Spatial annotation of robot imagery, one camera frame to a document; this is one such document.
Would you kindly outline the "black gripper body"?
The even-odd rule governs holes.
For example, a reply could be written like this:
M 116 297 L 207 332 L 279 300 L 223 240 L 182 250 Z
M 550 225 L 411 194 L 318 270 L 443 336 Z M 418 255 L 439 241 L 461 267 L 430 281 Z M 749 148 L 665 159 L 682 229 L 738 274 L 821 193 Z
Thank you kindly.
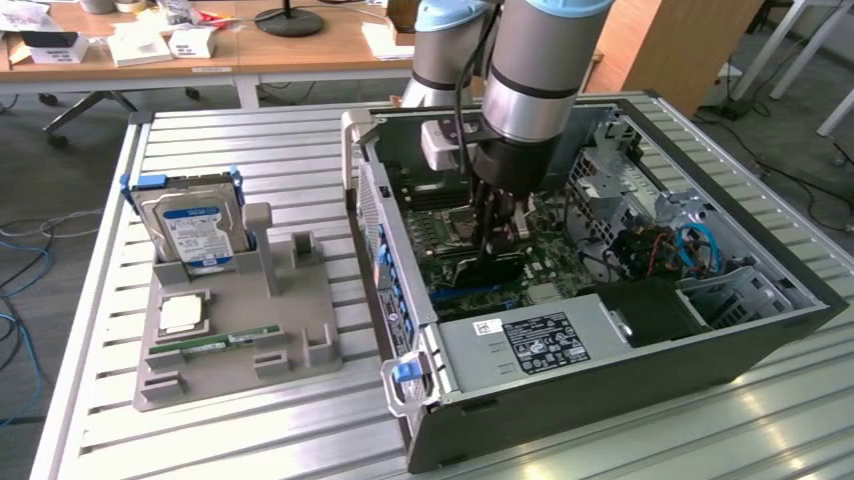
M 519 143 L 499 137 L 478 145 L 473 161 L 477 177 L 491 187 L 527 195 L 539 186 L 554 157 L 559 138 Z

